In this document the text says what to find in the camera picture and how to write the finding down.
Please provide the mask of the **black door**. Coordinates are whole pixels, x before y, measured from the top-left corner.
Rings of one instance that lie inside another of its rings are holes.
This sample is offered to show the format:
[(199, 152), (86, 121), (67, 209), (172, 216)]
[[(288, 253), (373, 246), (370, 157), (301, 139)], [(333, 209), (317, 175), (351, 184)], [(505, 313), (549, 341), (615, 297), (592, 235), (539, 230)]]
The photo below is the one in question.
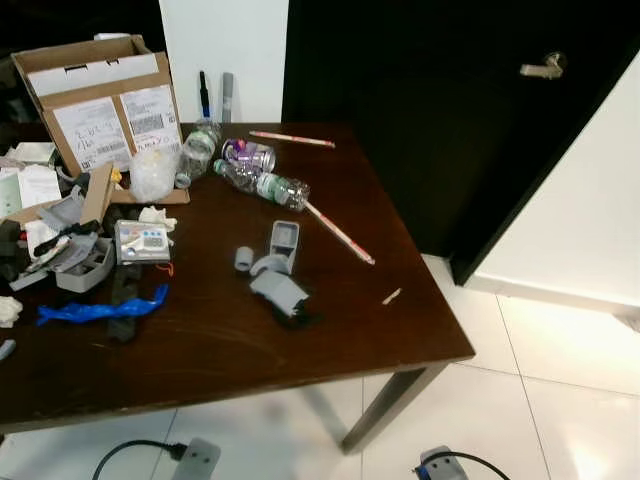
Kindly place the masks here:
[[(351, 125), (466, 282), (637, 54), (639, 0), (289, 0), (282, 116)], [(548, 52), (558, 79), (521, 76)]]

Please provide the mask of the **long striped stick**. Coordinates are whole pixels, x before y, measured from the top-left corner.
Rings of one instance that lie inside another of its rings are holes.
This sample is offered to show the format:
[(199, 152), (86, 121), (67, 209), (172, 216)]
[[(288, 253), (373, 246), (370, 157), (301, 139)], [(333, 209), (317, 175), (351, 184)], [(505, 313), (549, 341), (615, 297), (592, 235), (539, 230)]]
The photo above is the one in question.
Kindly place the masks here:
[(360, 244), (357, 244), (355, 241), (353, 241), (351, 237), (347, 236), (347, 234), (344, 233), (343, 230), (340, 229), (333, 220), (329, 219), (329, 216), (326, 216), (324, 212), (321, 212), (319, 209), (317, 209), (317, 207), (311, 205), (310, 201), (303, 202), (303, 205), (305, 205), (306, 210), (310, 212), (310, 214), (314, 215), (315, 218), (319, 220), (320, 223), (323, 224), (324, 227), (328, 229), (329, 232), (332, 233), (340, 243), (344, 244), (344, 246), (346, 246), (349, 251), (355, 253), (358, 259), (366, 262), (367, 265), (376, 264), (374, 257), (372, 257), (370, 253), (365, 250), (365, 248), (362, 248)]

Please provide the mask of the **pink pencil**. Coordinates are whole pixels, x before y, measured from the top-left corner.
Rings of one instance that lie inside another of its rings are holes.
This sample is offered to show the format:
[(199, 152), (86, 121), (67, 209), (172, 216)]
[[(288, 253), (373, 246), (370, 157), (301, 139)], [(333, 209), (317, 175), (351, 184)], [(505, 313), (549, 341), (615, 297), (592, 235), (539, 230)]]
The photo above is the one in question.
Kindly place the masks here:
[(266, 131), (250, 131), (251, 136), (265, 138), (265, 140), (279, 140), (285, 142), (298, 143), (298, 145), (312, 145), (325, 148), (335, 148), (337, 145), (329, 140), (312, 140), (312, 138), (293, 136), (293, 134), (280, 134)]

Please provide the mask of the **grey curved plastic part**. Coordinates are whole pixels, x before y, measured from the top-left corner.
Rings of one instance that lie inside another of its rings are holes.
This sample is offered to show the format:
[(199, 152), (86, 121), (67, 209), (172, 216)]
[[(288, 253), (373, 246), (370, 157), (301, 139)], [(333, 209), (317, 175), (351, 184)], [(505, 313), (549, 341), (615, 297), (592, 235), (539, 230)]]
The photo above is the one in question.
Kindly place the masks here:
[(250, 266), (253, 293), (264, 297), (285, 317), (297, 317), (303, 312), (308, 293), (291, 278), (291, 264), (282, 253), (270, 253)]

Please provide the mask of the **green label plastic bottle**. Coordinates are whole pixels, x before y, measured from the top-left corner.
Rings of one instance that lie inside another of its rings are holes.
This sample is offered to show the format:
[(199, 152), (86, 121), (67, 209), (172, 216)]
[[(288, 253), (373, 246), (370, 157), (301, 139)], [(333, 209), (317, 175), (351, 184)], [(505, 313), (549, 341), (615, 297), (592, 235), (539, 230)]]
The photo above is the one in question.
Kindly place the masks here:
[(215, 173), (228, 180), (238, 191), (265, 198), (273, 204), (292, 211), (301, 212), (308, 206), (310, 186), (284, 175), (248, 168), (219, 159), (212, 164)]

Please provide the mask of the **purple label plastic jar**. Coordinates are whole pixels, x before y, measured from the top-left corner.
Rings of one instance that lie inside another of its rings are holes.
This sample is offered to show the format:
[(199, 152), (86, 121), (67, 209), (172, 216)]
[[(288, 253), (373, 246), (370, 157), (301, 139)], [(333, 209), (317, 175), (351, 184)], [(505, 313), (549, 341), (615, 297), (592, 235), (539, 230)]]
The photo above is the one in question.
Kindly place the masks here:
[(273, 172), (278, 160), (274, 147), (242, 138), (229, 138), (225, 141), (221, 146), (221, 157), (229, 163), (256, 172)]

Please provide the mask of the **dark brown wooden table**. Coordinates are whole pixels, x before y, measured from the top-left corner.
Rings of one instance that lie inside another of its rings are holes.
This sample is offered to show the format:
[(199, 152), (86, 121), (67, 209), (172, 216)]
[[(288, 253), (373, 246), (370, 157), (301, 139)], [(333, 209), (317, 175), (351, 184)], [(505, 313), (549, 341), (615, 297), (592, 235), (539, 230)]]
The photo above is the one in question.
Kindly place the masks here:
[[(170, 410), (328, 381), (389, 374), (369, 410), (335, 439), (361, 452), (422, 389), (475, 355), (351, 125), (278, 123), (274, 131), (329, 140), (335, 148), (282, 143), (280, 174), (310, 184), (311, 201), (374, 257), (367, 265), (307, 212), (292, 212), (206, 175), (177, 219), (174, 273), (143, 270), (141, 294), (169, 284), (163, 307), (136, 338), (110, 342), (102, 325), (36, 325), (56, 293), (18, 294), (22, 317), (1, 338), (0, 442), (5, 436)], [(275, 320), (233, 266), (238, 247), (265, 250), (276, 220), (300, 224), (294, 279), (306, 289), (307, 326)], [(396, 300), (383, 305), (389, 293)]]

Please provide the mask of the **grey marker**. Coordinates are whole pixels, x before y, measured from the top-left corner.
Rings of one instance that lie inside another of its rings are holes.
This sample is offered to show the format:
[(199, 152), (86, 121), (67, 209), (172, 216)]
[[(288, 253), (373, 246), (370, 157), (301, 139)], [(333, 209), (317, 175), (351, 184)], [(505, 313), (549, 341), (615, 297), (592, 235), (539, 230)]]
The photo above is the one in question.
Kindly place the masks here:
[(221, 74), (220, 81), (220, 123), (229, 123), (233, 120), (234, 93), (236, 93), (236, 77), (230, 72)]

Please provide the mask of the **clear plastic bottle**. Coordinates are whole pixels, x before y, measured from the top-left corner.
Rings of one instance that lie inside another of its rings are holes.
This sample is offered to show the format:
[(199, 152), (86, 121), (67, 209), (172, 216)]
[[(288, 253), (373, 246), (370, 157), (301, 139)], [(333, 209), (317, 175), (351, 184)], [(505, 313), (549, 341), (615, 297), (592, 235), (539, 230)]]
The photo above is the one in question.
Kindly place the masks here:
[(204, 177), (220, 145), (221, 125), (212, 119), (198, 120), (180, 147), (175, 187), (187, 189)]

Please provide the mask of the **blue pen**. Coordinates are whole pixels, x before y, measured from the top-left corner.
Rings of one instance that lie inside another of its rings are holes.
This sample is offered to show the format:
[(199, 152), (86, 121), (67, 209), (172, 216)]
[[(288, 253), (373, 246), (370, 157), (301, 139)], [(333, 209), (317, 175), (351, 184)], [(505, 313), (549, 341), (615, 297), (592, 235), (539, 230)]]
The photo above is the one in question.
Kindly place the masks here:
[(198, 72), (198, 101), (200, 101), (201, 118), (212, 119), (212, 109), (210, 102), (209, 82), (207, 82), (204, 70)]

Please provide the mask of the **white tissue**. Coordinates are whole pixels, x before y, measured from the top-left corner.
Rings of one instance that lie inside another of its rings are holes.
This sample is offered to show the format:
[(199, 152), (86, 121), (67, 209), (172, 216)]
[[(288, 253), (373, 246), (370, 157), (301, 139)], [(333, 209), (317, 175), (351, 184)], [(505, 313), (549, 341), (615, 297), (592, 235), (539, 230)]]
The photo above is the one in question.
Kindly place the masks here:
[(177, 228), (177, 219), (169, 218), (163, 207), (146, 206), (140, 211), (137, 221), (142, 223), (163, 225), (166, 232), (174, 232)]

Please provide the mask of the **crumpled clear plastic bag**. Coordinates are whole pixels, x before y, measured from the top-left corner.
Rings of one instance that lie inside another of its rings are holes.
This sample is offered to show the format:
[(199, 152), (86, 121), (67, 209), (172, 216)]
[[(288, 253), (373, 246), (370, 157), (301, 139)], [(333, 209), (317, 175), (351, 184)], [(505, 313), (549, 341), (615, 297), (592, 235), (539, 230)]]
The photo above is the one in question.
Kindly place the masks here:
[(138, 151), (129, 169), (129, 192), (137, 204), (155, 204), (173, 192), (179, 147), (169, 145)]

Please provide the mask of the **long black cloth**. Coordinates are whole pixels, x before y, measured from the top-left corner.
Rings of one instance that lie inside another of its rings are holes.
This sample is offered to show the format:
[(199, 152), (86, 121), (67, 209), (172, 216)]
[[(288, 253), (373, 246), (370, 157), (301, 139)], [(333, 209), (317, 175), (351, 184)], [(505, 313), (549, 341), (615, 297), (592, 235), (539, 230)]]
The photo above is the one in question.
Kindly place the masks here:
[[(141, 270), (138, 265), (122, 265), (115, 268), (111, 284), (111, 302), (123, 305), (138, 294)], [(108, 338), (115, 343), (127, 344), (136, 337), (137, 317), (110, 317), (108, 320)]]

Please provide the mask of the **cardboard strip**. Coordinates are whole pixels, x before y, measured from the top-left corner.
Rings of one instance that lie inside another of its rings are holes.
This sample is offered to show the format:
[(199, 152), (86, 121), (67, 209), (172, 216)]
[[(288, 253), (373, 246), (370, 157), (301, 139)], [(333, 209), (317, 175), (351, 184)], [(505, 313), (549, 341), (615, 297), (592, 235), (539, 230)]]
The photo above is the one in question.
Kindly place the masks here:
[(90, 173), (90, 182), (88, 182), (88, 187), (84, 191), (84, 202), (81, 215), (79, 215), (79, 223), (100, 221), (102, 215), (108, 210), (111, 202), (111, 192), (113, 192), (115, 184), (115, 180), (113, 180), (114, 170), (114, 165), (109, 163), (97, 166)]

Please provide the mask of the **blue plastic glove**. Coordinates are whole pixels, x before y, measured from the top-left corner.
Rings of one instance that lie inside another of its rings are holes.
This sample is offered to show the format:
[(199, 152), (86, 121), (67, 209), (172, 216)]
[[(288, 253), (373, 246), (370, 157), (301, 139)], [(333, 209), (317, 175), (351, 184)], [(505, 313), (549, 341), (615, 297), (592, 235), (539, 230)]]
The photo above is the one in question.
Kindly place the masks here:
[(69, 324), (91, 323), (93, 320), (113, 319), (113, 317), (140, 317), (150, 315), (164, 305), (166, 294), (169, 292), (169, 284), (161, 284), (155, 291), (152, 300), (132, 298), (132, 300), (120, 303), (120, 305), (87, 305), (87, 303), (67, 303), (59, 308), (49, 306), (38, 307), (37, 326), (46, 325), (51, 320), (65, 320)]

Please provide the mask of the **grey plastic tray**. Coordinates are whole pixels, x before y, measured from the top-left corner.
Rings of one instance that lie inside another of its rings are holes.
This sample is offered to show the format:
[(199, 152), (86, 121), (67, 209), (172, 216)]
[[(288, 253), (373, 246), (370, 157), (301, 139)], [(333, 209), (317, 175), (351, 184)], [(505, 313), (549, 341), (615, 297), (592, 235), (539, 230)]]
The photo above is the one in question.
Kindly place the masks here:
[(81, 264), (65, 271), (56, 271), (55, 283), (64, 291), (84, 293), (108, 278), (116, 265), (116, 248), (110, 239), (100, 238), (90, 255)]

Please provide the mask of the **cardboard box with shipping labels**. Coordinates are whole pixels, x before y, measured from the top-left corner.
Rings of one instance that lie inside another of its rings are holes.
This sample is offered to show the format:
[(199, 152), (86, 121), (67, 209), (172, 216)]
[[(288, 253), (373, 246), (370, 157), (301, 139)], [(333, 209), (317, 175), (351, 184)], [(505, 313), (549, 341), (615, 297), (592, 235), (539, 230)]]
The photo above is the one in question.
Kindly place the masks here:
[(182, 141), (168, 58), (140, 35), (38, 47), (12, 60), (72, 177), (127, 168), (138, 151)]

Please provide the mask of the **white paper sheet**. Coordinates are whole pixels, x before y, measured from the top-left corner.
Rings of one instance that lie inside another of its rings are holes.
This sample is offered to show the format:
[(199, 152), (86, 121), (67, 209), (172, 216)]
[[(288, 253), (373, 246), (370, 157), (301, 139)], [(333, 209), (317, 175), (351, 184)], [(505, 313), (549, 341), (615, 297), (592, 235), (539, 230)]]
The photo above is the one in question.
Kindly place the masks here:
[(58, 174), (49, 166), (0, 168), (0, 218), (61, 197)]

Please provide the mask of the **small white box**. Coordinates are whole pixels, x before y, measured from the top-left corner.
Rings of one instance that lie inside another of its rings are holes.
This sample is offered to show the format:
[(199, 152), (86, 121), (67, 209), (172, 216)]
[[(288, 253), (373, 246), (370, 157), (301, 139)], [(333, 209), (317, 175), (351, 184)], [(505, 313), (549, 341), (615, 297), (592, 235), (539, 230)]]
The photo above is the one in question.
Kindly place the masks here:
[(6, 159), (23, 165), (49, 166), (55, 163), (58, 151), (52, 142), (19, 142), (6, 152)]

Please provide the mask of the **crumpled white tissue ball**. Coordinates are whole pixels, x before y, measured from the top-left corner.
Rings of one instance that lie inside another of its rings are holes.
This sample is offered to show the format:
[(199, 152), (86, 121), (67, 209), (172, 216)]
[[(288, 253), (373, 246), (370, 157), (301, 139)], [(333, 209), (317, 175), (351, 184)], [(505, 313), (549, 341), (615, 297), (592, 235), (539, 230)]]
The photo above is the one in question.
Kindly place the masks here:
[(0, 296), (0, 328), (13, 328), (22, 310), (22, 302), (13, 297)]

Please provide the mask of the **grey plastic frame part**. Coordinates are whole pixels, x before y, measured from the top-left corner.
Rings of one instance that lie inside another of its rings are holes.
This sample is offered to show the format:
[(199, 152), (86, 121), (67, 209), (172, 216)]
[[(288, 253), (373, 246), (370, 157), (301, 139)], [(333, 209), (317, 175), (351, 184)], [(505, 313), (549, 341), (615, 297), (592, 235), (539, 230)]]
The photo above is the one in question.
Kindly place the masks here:
[(300, 224), (296, 221), (274, 221), (271, 225), (268, 259), (278, 266), (279, 273), (292, 274), (298, 246), (300, 246)]

